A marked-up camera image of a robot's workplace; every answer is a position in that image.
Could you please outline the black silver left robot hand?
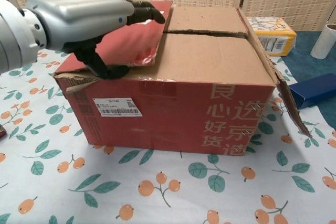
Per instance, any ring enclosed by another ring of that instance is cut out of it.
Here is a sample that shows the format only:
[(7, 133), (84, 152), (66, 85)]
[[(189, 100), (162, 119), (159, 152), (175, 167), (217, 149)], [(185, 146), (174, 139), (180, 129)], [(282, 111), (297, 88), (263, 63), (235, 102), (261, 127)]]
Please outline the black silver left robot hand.
[(73, 53), (97, 77), (119, 79), (127, 65), (107, 67), (96, 53), (103, 37), (123, 26), (148, 19), (158, 24), (165, 17), (151, 3), (132, 0), (25, 0), (46, 33), (49, 50)]

